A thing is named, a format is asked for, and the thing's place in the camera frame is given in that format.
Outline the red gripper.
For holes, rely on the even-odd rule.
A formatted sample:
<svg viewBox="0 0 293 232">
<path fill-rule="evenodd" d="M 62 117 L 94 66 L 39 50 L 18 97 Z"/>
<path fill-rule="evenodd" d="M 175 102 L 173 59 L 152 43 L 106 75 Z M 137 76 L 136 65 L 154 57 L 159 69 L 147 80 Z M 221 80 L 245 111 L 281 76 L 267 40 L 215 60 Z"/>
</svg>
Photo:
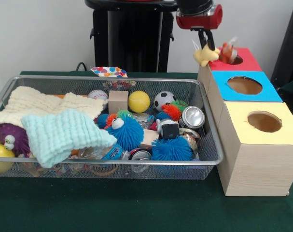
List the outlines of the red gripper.
<svg viewBox="0 0 293 232">
<path fill-rule="evenodd" d="M 223 8 L 220 4 L 212 5 L 208 10 L 197 15 L 184 15 L 180 9 L 176 12 L 176 21 L 181 29 L 206 29 L 207 38 L 204 36 L 204 30 L 198 31 L 201 48 L 208 43 L 210 50 L 215 50 L 211 29 L 217 29 L 222 22 Z"/>
</svg>

